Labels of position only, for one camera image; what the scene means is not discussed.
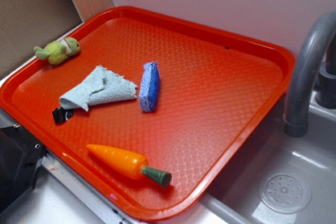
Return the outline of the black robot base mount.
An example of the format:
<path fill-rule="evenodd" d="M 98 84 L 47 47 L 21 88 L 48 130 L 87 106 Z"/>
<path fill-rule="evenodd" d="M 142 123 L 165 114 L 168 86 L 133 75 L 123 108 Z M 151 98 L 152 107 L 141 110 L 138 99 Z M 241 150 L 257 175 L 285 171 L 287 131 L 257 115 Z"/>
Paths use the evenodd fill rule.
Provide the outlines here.
<path fill-rule="evenodd" d="M 35 189 L 45 152 L 23 126 L 1 128 L 1 216 Z"/>

